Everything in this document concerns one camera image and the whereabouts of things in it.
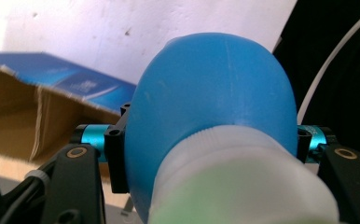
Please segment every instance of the cardboard box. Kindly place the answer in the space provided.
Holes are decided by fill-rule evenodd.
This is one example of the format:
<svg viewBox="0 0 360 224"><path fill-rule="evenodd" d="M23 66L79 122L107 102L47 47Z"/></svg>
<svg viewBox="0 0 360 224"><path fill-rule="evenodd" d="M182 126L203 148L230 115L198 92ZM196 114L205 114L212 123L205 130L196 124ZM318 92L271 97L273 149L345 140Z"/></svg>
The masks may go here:
<svg viewBox="0 0 360 224"><path fill-rule="evenodd" d="M78 124L116 124L134 89L46 53L0 53L0 154L45 160Z"/></svg>

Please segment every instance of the white wall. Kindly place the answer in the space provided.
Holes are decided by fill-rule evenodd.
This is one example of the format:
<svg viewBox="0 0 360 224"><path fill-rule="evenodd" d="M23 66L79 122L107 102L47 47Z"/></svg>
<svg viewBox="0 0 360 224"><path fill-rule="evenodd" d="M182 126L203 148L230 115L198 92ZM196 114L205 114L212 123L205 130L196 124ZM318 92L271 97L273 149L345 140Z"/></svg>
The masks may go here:
<svg viewBox="0 0 360 224"><path fill-rule="evenodd" d="M0 0L0 51L45 51L137 83L177 36L224 32L272 50L297 0Z"/></svg>

